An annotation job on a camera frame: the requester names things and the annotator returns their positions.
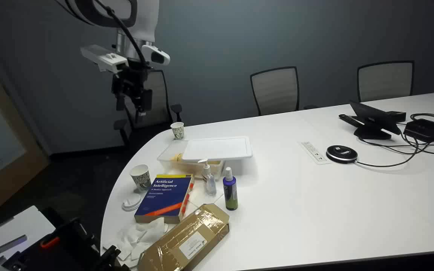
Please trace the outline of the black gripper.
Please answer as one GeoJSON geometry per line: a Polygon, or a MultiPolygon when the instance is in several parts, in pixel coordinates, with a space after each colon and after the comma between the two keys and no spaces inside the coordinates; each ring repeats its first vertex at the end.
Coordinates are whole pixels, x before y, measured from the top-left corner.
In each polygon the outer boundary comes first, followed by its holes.
{"type": "Polygon", "coordinates": [[[138,112],[148,111],[153,106],[153,90],[144,82],[148,79],[151,67],[147,63],[130,61],[129,67],[120,70],[112,81],[112,93],[117,97],[117,108],[126,106],[126,97],[130,97],[138,112]]]}

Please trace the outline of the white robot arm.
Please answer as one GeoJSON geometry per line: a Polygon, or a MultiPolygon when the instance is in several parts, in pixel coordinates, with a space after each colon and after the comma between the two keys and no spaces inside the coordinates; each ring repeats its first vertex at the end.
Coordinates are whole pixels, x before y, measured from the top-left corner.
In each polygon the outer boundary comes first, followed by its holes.
{"type": "Polygon", "coordinates": [[[117,108],[127,100],[138,112],[150,111],[153,91],[145,87],[153,64],[169,64],[171,55],[156,45],[160,0],[55,0],[76,19],[97,26],[115,28],[114,48],[87,45],[85,58],[102,72],[114,75],[112,91],[117,108]]]}

